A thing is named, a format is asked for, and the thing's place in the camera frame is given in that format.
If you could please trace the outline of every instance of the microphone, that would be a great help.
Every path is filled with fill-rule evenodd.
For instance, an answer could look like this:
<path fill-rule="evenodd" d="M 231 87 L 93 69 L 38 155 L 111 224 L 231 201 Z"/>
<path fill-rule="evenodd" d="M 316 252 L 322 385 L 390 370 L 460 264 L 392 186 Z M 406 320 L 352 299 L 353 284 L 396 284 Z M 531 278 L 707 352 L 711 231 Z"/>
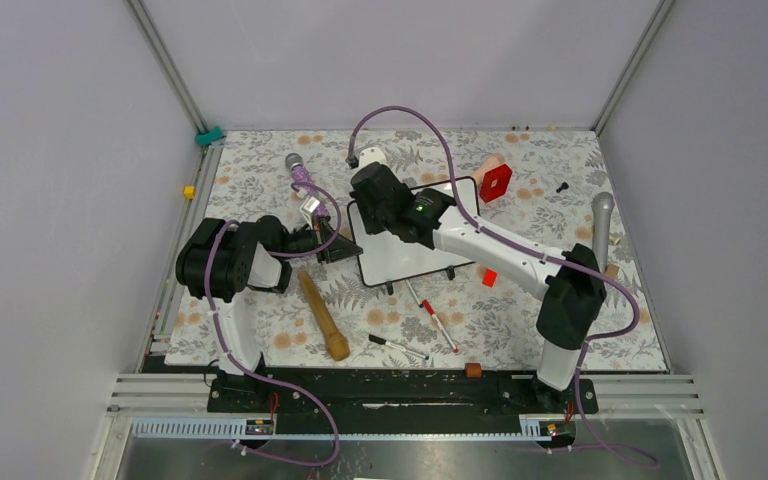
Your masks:
<path fill-rule="evenodd" d="M 611 213 L 614 211 L 614 196 L 608 192 L 597 193 L 593 197 L 593 253 L 599 271 L 608 267 L 608 240 L 611 235 Z"/>
<path fill-rule="evenodd" d="M 304 166 L 302 156 L 298 153 L 293 152 L 287 155 L 287 158 L 284 159 L 284 165 L 287 166 L 287 169 L 290 171 L 290 176 L 293 177 L 294 181 L 314 184 L 313 178 L 310 176 L 310 172 L 308 172 Z M 313 212 L 320 217 L 329 216 L 328 209 L 325 208 L 325 203 L 320 203 L 319 206 L 316 207 L 316 210 Z"/>

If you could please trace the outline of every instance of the red marker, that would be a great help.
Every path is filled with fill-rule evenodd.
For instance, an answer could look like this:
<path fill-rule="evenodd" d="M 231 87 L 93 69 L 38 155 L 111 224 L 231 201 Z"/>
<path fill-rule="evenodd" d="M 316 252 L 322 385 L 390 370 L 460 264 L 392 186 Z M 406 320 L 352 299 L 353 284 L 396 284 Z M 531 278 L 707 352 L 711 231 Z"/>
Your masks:
<path fill-rule="evenodd" d="M 431 308 L 431 304 L 428 303 L 428 300 L 423 300 L 422 306 L 425 307 L 425 310 L 427 310 L 428 313 L 431 314 L 431 319 L 434 320 L 434 323 L 437 324 L 437 328 L 439 328 L 440 331 L 443 332 L 443 336 L 446 337 L 446 341 L 449 342 L 449 346 L 452 347 L 452 351 L 454 353 L 458 353 L 457 345 L 455 345 L 455 342 L 452 340 L 452 337 L 449 336 L 449 332 L 446 331 L 446 327 L 443 326 L 443 322 L 440 321 L 440 317 L 438 317 L 437 314 L 434 313 L 434 309 Z"/>

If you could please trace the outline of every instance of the floral tablecloth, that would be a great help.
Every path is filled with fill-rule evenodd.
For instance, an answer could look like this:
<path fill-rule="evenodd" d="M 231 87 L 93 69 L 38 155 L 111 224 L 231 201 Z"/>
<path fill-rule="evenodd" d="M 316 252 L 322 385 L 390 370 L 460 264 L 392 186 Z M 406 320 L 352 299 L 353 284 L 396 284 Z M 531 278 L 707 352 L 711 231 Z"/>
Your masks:
<path fill-rule="evenodd" d="M 504 155 L 514 171 L 505 196 L 481 204 L 482 217 L 547 245 L 590 245 L 591 199 L 598 192 L 611 191 L 592 132 L 444 133 L 459 176 L 472 173 L 493 153 Z M 290 229 L 301 225 L 301 198 L 289 188 L 291 179 L 284 166 L 284 157 L 297 152 L 314 181 L 337 198 L 345 218 L 352 174 L 344 163 L 348 139 L 346 131 L 229 132 L 206 215 L 253 221 L 272 214 Z M 409 186 L 447 178 L 443 150 L 430 131 L 363 131 L 356 151 L 368 146 L 383 148 L 390 167 Z M 556 193 L 562 182 L 569 189 Z M 608 261 L 619 266 L 618 279 L 640 302 L 641 324 L 623 337 L 595 342 L 585 367 L 665 370 L 620 214 L 618 208 L 612 217 L 611 232 L 619 243 L 609 247 Z M 347 221 L 342 233 L 349 235 Z M 294 260 L 292 265 L 311 273 L 334 321 L 349 340 L 351 355 L 335 362 L 325 351 L 322 334 L 293 275 L 284 295 L 249 290 L 240 294 L 245 296 L 247 313 L 256 323 L 258 345 L 269 365 L 463 368 L 466 362 L 480 362 L 485 369 L 534 369 L 539 365 L 543 340 L 535 322 L 540 302 L 506 278 L 500 277 L 493 288 L 485 287 L 481 265 L 458 268 L 452 281 L 444 273 L 436 273 L 412 282 L 448 325 L 459 354 L 451 353 L 442 333 L 414 303 L 403 282 L 388 296 L 383 288 L 363 286 L 355 259 L 318 265 L 311 257 Z M 217 357 L 206 312 L 204 302 L 184 294 L 167 364 L 204 365 Z M 591 333 L 619 329 L 630 319 L 626 300 L 609 287 Z M 432 358 L 424 362 L 371 343 L 369 333 L 430 353 Z"/>

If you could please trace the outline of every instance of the wall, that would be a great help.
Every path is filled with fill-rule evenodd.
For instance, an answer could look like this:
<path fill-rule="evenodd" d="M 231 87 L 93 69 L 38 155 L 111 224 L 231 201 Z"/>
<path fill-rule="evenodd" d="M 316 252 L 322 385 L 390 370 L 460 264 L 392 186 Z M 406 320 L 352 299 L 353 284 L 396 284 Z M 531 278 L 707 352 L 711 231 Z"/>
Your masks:
<path fill-rule="evenodd" d="M 0 479 L 81 475 L 192 139 L 123 2 L 0 1 Z"/>
<path fill-rule="evenodd" d="M 768 2 L 678 2 L 602 141 L 728 478 L 768 478 Z"/>
<path fill-rule="evenodd" d="M 208 122 L 589 128 L 658 0 L 146 0 Z M 411 123 L 387 115 L 376 126 Z"/>

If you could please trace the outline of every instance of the green clamp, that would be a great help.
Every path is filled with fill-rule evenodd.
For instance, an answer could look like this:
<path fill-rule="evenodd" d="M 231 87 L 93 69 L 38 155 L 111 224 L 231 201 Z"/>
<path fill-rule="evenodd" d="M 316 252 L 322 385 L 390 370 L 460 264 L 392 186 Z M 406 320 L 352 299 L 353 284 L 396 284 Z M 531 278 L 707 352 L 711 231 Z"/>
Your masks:
<path fill-rule="evenodd" d="M 224 136 L 225 134 L 222 133 L 222 129 L 219 127 L 216 127 L 207 133 L 201 133 L 199 135 L 196 135 L 196 143 L 200 147 L 206 147 Z"/>

